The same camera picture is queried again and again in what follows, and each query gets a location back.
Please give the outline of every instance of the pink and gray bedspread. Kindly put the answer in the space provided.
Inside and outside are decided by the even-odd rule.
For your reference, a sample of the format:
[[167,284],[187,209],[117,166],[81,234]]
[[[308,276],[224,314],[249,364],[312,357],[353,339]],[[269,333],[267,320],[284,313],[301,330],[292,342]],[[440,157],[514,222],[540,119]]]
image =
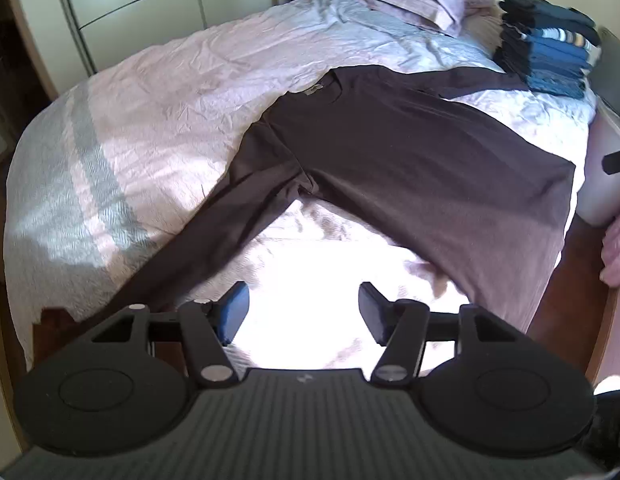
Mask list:
[[[89,317],[181,231],[244,131],[280,95],[305,90],[338,66],[500,71],[489,56],[470,31],[456,40],[354,0],[298,0],[148,48],[71,89],[27,128],[8,176],[6,280],[26,357],[44,307]],[[590,93],[584,101],[525,91],[456,100],[573,162],[574,211],[594,116]],[[369,371],[382,349],[358,314],[360,282],[433,310],[455,312],[466,302],[418,255],[309,198],[293,203],[191,297],[214,300],[237,280],[250,286],[251,308],[231,352],[260,367]],[[508,321],[524,330],[533,314]],[[423,368],[450,352],[438,345]]]

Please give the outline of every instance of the white container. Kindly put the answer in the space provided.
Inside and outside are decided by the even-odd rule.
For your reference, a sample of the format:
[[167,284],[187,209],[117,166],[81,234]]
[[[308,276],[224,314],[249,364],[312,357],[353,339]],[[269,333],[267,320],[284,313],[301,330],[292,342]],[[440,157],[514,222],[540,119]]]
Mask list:
[[606,225],[620,213],[620,173],[608,175],[601,166],[604,156],[620,150],[620,118],[598,101],[588,136],[586,180],[577,200],[577,214],[593,226]]

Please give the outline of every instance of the brown fabric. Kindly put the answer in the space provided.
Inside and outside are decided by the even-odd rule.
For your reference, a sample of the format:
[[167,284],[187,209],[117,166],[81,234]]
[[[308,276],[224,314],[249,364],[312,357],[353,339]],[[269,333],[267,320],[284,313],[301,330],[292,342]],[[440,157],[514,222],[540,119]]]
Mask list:
[[320,86],[280,97],[246,131],[200,211],[80,330],[127,304],[174,301],[302,194],[357,215],[525,329],[562,247],[574,165],[442,99],[523,83],[484,68],[361,66]]

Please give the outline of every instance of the silver screw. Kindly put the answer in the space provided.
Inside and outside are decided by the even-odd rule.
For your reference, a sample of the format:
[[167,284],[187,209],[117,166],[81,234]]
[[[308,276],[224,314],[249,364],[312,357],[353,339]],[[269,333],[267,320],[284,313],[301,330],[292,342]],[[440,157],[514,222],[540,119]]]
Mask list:
[[210,365],[203,368],[201,377],[213,383],[220,383],[232,377],[232,370],[223,365]]
[[399,365],[383,365],[375,370],[375,375],[386,383],[394,383],[405,379],[408,371]]

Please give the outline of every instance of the wooden trim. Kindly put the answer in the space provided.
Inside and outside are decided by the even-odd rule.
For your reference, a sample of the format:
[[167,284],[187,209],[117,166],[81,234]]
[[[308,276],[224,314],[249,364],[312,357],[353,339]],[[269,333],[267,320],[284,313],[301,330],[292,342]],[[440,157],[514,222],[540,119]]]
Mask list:
[[601,327],[599,329],[599,335],[597,336],[597,342],[594,345],[592,351],[592,357],[586,370],[586,377],[594,384],[599,375],[601,363],[603,362],[603,355],[606,352],[608,346],[608,340],[610,339],[610,332],[612,331],[612,322],[615,319],[616,300],[618,298],[619,289],[611,288],[608,293],[608,300],[603,310],[603,317],[601,319]]
[[14,435],[17,439],[17,443],[21,448],[21,451],[27,449],[28,444],[27,440],[24,437],[23,430],[21,429],[19,423],[17,422],[16,415],[14,413],[14,407],[12,405],[13,398],[13,389],[12,389],[12,381],[10,380],[10,371],[8,370],[8,359],[6,355],[6,347],[4,344],[4,334],[1,328],[1,315],[0,315],[0,383],[1,389],[4,394],[4,403],[6,410],[8,411],[8,417],[10,418],[10,423],[12,425],[12,429],[14,431]]
[[51,101],[54,101],[57,97],[59,97],[59,92],[56,90],[55,85],[52,82],[52,78],[48,73],[46,64],[43,62],[43,59],[39,54],[39,50],[34,42],[34,38],[30,33],[30,28],[28,27],[28,22],[23,13],[21,2],[20,0],[10,0],[10,6],[12,7],[14,21],[17,23],[17,28],[21,34],[21,39],[26,47],[26,51],[30,56],[30,61],[32,62],[34,70],[37,72],[41,85],[46,91],[46,94],[48,94]]

